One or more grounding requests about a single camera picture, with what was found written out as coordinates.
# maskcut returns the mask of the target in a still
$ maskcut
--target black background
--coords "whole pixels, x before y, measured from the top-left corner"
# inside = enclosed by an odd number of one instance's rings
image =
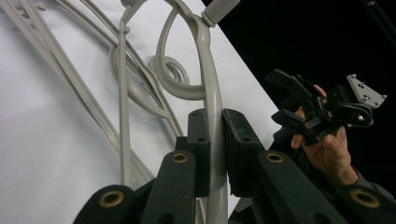
[[[373,110],[373,126],[347,130],[348,149],[352,165],[367,180],[396,195],[396,45],[370,16],[366,3],[241,0],[219,27],[278,108],[288,93],[264,80],[275,68],[300,74],[324,90],[348,85],[347,75],[356,74],[358,80],[386,94],[385,103]],[[396,24],[391,1],[376,4]]]

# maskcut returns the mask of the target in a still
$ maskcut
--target black mount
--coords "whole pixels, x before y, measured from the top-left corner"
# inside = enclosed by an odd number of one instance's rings
[[[163,158],[155,179],[137,190],[111,185],[95,192],[74,224],[193,224],[195,202],[209,193],[209,149],[206,114],[189,114],[188,137]],[[339,188],[329,200],[294,161],[265,150],[246,117],[223,110],[224,147],[231,193],[250,198],[253,219],[229,223],[394,223],[396,204],[361,186]]]

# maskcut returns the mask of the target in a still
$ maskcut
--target white surface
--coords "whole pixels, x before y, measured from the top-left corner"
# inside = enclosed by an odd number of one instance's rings
[[[20,5],[16,0],[10,2]],[[57,3],[42,2],[47,9],[41,15],[118,129],[118,84],[110,73],[108,48]],[[82,3],[71,2],[106,30]],[[184,2],[197,15],[205,8],[200,0]],[[118,26],[124,10],[120,1],[94,3]],[[170,9],[164,1],[150,0],[128,23],[131,33],[127,39],[147,63],[155,54]],[[1,9],[0,30],[0,223],[72,223],[97,190],[120,183],[120,156]],[[269,148],[273,133],[280,128],[271,120],[277,111],[275,105],[220,28],[210,31],[223,108],[243,113],[264,147]],[[200,83],[195,45],[180,17],[169,35],[166,55],[185,67],[191,84]],[[187,133],[189,113],[203,108],[203,102],[180,100],[167,92],[165,96]],[[163,156],[174,149],[176,138],[165,120],[133,102],[130,124],[133,151],[156,175]],[[230,196],[229,213],[236,202]]]

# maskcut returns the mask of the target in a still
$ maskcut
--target brass insert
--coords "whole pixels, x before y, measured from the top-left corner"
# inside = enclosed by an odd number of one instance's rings
[[[373,194],[361,189],[352,189],[349,195],[355,202],[366,207],[377,208],[381,204]]]
[[[177,163],[185,162],[188,159],[189,159],[189,157],[183,153],[177,153],[172,157],[172,161],[177,162]]]
[[[283,156],[276,154],[276,153],[266,154],[265,159],[267,159],[268,161],[271,161],[271,162],[282,162],[284,160]]]
[[[102,207],[114,207],[121,203],[123,200],[123,193],[119,190],[111,190],[102,195],[99,200],[99,204]]]

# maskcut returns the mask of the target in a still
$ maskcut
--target hand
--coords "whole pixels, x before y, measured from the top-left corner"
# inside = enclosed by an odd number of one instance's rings
[[[326,92],[319,86],[315,87],[326,96]],[[303,108],[295,114],[305,119]],[[307,158],[312,165],[320,170],[326,179],[335,187],[353,185],[358,182],[358,175],[351,166],[351,157],[347,150],[347,133],[345,127],[326,135],[319,142],[307,147],[301,134],[295,134],[291,139],[291,147],[303,147]]]

